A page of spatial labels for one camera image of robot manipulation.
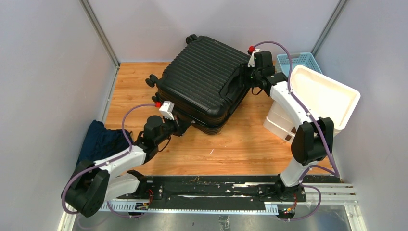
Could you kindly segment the white three-drawer storage unit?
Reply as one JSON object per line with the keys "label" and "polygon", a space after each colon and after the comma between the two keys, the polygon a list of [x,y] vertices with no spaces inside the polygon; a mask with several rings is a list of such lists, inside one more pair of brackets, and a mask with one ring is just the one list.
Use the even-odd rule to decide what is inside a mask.
{"label": "white three-drawer storage unit", "polygon": [[302,65],[294,68],[289,81],[272,86],[269,94],[274,102],[263,126],[288,143],[293,142],[303,122],[311,122],[301,105],[316,120],[329,117],[334,123],[333,134],[338,135],[361,97],[357,90]]}

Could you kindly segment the light blue plastic basket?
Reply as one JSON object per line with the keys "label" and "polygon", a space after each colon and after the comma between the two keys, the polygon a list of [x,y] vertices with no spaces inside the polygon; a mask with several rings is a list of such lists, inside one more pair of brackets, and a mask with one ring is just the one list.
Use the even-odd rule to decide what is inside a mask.
{"label": "light blue plastic basket", "polygon": [[[303,65],[305,67],[308,67],[309,69],[312,69],[312,70],[322,74],[322,71],[321,71],[315,57],[310,52],[301,52],[301,53],[291,54],[291,61],[293,63],[293,66],[292,66],[293,69],[297,65]],[[276,72],[277,73],[283,72],[285,75],[288,75],[289,74],[289,67],[290,67],[290,62],[289,62],[287,54],[278,54],[277,55],[277,62],[276,62],[276,65],[275,65]]]}

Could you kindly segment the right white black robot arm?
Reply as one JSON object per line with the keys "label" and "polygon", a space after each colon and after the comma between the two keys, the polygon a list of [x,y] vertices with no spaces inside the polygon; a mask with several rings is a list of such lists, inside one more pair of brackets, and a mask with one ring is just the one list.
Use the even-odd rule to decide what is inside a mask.
{"label": "right white black robot arm", "polygon": [[298,191],[306,173],[331,151],[334,124],[327,118],[314,119],[310,110],[295,96],[290,79],[284,73],[273,73],[272,54],[251,48],[250,59],[240,69],[244,85],[259,87],[277,102],[296,129],[291,144],[292,159],[274,183],[274,194],[287,201]]}

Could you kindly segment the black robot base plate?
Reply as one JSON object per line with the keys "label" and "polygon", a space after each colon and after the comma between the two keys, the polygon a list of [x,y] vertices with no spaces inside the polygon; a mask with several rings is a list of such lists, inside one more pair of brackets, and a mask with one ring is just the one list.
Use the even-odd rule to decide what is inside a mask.
{"label": "black robot base plate", "polygon": [[149,200],[152,208],[190,211],[260,211],[266,202],[306,202],[304,188],[275,192],[277,175],[263,176],[145,176],[135,193],[120,199]]}

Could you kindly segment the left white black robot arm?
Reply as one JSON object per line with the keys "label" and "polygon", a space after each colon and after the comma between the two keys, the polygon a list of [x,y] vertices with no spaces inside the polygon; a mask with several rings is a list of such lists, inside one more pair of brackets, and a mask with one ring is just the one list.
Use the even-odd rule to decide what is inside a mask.
{"label": "left white black robot arm", "polygon": [[182,136],[190,126],[190,121],[153,115],[129,148],[102,160],[81,161],[62,192],[63,209],[91,217],[103,204],[122,195],[143,198],[147,185],[131,169],[149,162],[162,142]]}

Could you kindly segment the black ribbed hard-shell suitcase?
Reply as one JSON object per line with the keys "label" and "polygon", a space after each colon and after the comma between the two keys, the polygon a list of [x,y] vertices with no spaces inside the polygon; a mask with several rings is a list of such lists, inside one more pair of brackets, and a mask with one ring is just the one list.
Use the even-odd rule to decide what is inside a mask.
{"label": "black ribbed hard-shell suitcase", "polygon": [[157,87],[154,102],[174,103],[174,112],[202,132],[218,134],[248,92],[240,82],[240,67],[250,56],[208,36],[191,34],[186,47],[158,78],[146,78]]}

